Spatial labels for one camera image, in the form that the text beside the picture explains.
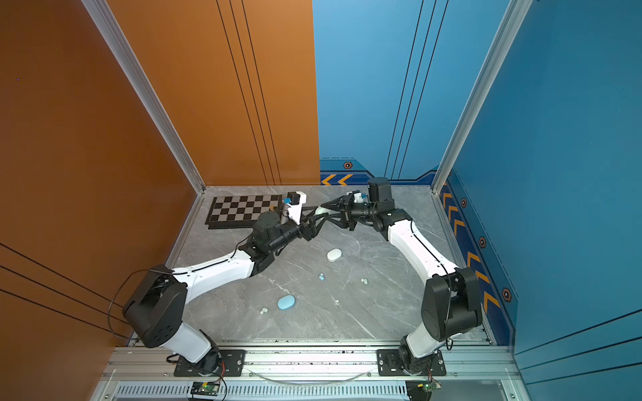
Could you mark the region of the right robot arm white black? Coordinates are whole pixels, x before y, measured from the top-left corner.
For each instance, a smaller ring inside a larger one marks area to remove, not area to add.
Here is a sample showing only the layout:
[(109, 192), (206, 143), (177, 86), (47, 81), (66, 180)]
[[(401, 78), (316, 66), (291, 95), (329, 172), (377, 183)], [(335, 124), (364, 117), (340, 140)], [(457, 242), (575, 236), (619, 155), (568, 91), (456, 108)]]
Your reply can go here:
[(325, 202), (315, 213), (351, 231), (358, 224), (372, 227), (401, 252), (424, 284), (421, 323), (401, 339), (399, 348), (401, 367), (408, 374), (428, 374), (441, 347), (483, 324), (476, 272), (458, 267), (420, 233), (413, 218), (396, 206), (386, 178), (369, 180), (367, 194), (350, 192)]

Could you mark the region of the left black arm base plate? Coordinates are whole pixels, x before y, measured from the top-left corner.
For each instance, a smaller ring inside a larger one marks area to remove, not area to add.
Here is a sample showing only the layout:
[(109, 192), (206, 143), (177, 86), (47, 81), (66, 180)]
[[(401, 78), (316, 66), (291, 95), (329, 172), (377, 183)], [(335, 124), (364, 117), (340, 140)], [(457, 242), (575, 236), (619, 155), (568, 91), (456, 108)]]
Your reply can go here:
[(175, 377), (236, 378), (242, 375), (245, 358), (244, 349), (223, 349), (217, 354), (210, 352), (204, 362), (199, 363), (191, 363), (179, 356), (173, 375)]

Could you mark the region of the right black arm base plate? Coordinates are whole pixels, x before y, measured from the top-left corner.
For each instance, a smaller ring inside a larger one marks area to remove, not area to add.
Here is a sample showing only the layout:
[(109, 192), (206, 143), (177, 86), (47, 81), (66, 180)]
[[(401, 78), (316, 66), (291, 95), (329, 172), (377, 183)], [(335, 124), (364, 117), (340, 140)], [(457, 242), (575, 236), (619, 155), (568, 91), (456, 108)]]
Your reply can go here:
[(446, 364), (441, 350), (422, 359), (412, 355), (402, 355), (401, 349), (378, 349), (376, 351), (379, 376), (436, 376), (447, 375)]

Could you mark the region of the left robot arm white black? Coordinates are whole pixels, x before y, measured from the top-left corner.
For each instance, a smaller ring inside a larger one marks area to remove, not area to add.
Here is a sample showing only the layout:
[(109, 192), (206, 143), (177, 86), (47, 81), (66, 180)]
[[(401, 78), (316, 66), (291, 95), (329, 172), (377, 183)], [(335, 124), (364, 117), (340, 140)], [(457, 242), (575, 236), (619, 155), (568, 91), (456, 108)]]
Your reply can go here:
[(329, 217), (329, 212), (311, 211), (296, 221), (266, 212), (247, 238), (223, 257), (190, 267), (143, 269), (145, 276), (122, 307), (125, 321), (145, 347), (172, 351), (196, 374), (221, 374), (219, 347), (201, 329), (183, 321), (185, 306), (207, 292), (263, 272), (291, 242), (316, 237)]

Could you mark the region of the white earbud charging case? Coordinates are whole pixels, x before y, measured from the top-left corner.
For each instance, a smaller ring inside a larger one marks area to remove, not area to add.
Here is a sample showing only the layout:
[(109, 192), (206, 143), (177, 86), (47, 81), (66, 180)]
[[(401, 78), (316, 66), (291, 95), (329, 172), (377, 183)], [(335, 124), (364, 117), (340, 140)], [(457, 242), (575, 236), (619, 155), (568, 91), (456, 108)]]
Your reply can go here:
[(342, 255), (343, 252), (339, 248), (336, 248), (327, 253), (327, 259), (329, 262), (337, 262), (341, 259)]

